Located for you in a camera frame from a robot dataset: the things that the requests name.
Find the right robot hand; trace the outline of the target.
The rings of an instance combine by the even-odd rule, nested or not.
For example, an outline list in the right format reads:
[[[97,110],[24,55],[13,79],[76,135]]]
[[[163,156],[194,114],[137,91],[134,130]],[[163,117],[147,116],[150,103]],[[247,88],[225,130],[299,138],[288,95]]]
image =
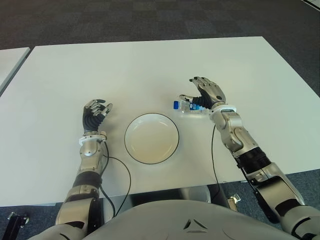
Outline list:
[[[210,81],[206,77],[199,76],[195,76],[189,81],[196,86],[200,96],[181,94],[179,96],[181,100],[199,105],[206,109],[212,109],[214,106],[224,105],[226,103],[226,97],[223,91],[215,82]]]

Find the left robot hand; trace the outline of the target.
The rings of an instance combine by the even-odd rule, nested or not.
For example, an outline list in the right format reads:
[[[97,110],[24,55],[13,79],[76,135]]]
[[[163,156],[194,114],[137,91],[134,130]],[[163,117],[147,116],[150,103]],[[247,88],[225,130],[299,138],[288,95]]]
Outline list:
[[[83,107],[82,125],[84,133],[97,132],[99,126],[110,113],[113,104],[104,105],[103,99],[93,99]]]

